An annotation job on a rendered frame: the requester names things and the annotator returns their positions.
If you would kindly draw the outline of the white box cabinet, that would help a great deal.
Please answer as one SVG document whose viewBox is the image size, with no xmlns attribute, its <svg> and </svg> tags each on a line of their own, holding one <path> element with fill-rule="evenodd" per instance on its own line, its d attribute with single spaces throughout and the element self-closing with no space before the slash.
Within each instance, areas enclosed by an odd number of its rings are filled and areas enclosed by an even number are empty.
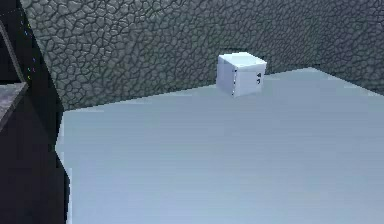
<svg viewBox="0 0 384 224">
<path fill-rule="evenodd" d="M 248 52 L 218 56 L 216 86 L 233 97 L 262 89 L 267 62 Z"/>
</svg>

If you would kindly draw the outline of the black shelf unit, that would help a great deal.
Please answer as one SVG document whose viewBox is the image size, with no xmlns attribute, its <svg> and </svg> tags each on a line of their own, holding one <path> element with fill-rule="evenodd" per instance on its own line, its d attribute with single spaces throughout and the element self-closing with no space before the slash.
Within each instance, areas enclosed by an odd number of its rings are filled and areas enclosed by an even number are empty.
<svg viewBox="0 0 384 224">
<path fill-rule="evenodd" d="M 0 0 L 0 224 L 67 224 L 62 116 L 21 0 Z"/>
</svg>

